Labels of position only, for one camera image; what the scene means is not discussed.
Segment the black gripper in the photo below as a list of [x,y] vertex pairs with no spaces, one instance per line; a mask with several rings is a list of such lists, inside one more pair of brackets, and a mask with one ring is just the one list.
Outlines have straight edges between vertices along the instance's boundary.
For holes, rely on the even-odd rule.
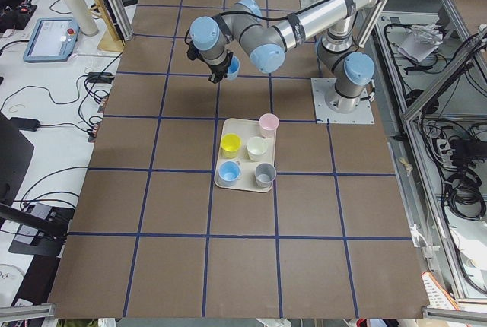
[[198,49],[193,42],[189,43],[188,59],[191,61],[199,60],[210,68],[208,80],[214,84],[221,82],[228,75],[228,69],[234,54],[225,45],[218,43],[210,50]]

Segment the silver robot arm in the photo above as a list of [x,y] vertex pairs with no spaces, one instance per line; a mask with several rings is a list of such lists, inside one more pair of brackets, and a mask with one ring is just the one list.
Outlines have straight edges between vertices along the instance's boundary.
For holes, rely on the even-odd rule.
[[196,18],[186,33],[187,57],[204,62],[209,80],[218,83],[238,73],[237,57],[227,48],[237,41],[253,65],[264,74],[277,71],[286,52],[319,36],[317,58],[335,75],[325,95],[326,105],[343,114],[353,112],[364,88],[374,75],[372,59],[352,50],[357,13],[365,8],[375,13],[386,0],[313,0],[299,11],[275,19],[264,27],[255,0],[240,0],[212,17]]

